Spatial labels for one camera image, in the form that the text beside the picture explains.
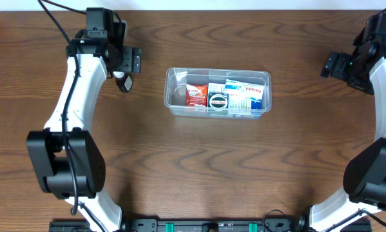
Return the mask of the dark syrup bottle white cap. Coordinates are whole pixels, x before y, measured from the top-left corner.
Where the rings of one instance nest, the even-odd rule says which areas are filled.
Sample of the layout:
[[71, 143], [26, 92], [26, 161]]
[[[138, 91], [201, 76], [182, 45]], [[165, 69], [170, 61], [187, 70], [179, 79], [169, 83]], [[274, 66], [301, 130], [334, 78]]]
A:
[[127, 73], [113, 72], [113, 76], [115, 77], [115, 83], [121, 92], [128, 93], [131, 90], [133, 81]]

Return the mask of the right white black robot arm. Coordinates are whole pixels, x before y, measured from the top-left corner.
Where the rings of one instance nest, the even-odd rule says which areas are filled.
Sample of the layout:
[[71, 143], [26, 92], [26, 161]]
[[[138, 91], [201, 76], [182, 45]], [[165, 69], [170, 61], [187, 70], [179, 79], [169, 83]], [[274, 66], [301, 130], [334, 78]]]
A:
[[386, 211], [386, 36], [360, 39], [355, 45], [352, 55], [332, 53], [322, 75], [374, 96], [374, 141], [348, 163], [343, 186], [311, 206], [296, 231], [356, 231], [358, 221], [366, 216], [386, 227], [376, 216]]

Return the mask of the white Panadol box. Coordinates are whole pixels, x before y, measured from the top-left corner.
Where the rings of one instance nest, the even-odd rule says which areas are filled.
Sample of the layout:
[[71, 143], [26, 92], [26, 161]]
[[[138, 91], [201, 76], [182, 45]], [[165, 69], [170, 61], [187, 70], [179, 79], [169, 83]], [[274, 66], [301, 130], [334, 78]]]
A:
[[264, 94], [264, 88], [264, 85], [227, 79], [224, 93], [229, 95], [237, 95], [239, 97], [244, 97], [253, 101], [261, 101]]

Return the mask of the tall blue medicine box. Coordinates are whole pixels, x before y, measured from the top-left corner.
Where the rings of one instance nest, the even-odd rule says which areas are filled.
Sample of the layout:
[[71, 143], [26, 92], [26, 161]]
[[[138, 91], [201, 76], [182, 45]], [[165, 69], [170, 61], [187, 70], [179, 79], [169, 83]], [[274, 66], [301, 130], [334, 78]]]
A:
[[[209, 83], [208, 84], [208, 95], [209, 93], [224, 93], [225, 83]], [[262, 109], [262, 100], [253, 101], [237, 95], [229, 95], [229, 104], [227, 109], [216, 110], [209, 107], [211, 110], [219, 111], [224, 115], [251, 115], [254, 111]]]

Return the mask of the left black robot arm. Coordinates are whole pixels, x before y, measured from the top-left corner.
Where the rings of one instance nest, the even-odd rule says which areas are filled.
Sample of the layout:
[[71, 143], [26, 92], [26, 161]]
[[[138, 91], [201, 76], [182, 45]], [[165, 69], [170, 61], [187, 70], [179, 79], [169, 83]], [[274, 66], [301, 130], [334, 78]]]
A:
[[140, 48], [105, 39], [72, 40], [66, 48], [67, 74], [57, 105], [41, 131], [26, 145], [40, 188], [72, 205], [91, 231], [126, 231], [122, 208], [104, 187], [106, 164], [91, 136], [98, 95], [108, 74], [122, 92], [140, 72]]

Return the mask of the red Panadol ActiFast box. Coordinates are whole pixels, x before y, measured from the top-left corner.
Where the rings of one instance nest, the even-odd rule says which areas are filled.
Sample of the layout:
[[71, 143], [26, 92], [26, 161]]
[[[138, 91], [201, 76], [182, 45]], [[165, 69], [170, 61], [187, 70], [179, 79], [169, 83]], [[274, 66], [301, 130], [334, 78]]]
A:
[[206, 107], [208, 85], [186, 85], [186, 106]]

